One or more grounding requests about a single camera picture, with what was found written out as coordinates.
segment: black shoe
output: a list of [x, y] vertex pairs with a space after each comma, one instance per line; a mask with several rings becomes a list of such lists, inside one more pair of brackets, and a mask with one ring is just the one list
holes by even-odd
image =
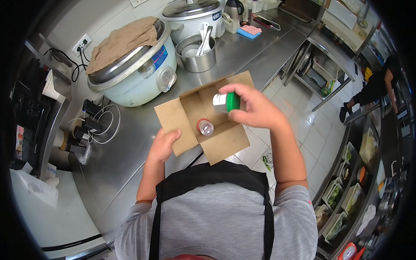
[[341, 110], [339, 111], [339, 119], [341, 120], [341, 123], [343, 123], [345, 121], [345, 116], [346, 115], [347, 115], [347, 108], [342, 107]]
[[344, 107], [347, 109], [349, 115], [352, 114], [352, 109], [347, 107], [348, 102], [344, 102]]

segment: spice jar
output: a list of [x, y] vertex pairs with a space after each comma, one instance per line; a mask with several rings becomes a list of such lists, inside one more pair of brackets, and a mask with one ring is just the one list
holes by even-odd
[[209, 136], [214, 132], [214, 125], [208, 121], [208, 119], [201, 118], [196, 123], [196, 128], [198, 131], [201, 132], [204, 136]]
[[235, 92], [227, 94], [215, 94], [212, 99], [215, 111], [229, 113], [233, 109], [240, 109], [240, 96]]

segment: rice cooker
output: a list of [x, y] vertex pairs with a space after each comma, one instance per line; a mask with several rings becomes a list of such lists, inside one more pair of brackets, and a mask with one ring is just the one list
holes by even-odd
[[176, 0], [169, 3], [163, 9], [163, 19], [171, 24], [173, 42], [199, 34], [204, 23], [213, 27], [212, 37], [221, 37], [225, 31], [221, 19], [224, 6], [224, 1], [218, 0]]
[[140, 106], [176, 81], [176, 54], [168, 22], [154, 23], [157, 44], [141, 46], [88, 75], [88, 87], [122, 106]]

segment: cardboard packaging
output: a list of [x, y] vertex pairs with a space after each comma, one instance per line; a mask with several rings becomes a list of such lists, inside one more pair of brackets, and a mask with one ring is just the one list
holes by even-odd
[[[227, 113], [216, 112], [212, 104], [218, 90], [231, 83], [254, 88], [250, 73], [245, 71], [188, 90], [154, 108], [165, 133], [181, 130], [181, 137], [172, 147], [176, 156], [201, 144], [208, 162], [213, 165], [250, 146], [243, 125], [229, 120]], [[196, 124], [201, 118], [214, 125], [212, 135], [204, 136], [198, 131]]]

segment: pink cloth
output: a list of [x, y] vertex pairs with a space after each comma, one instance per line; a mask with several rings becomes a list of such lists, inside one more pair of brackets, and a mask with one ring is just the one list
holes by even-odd
[[244, 25], [243, 27], [241, 27], [241, 29], [250, 33], [250, 34], [252, 34], [252, 35], [256, 35], [259, 32], [261, 32], [260, 28], [257, 28], [257, 27], [252, 26], [252, 25]]

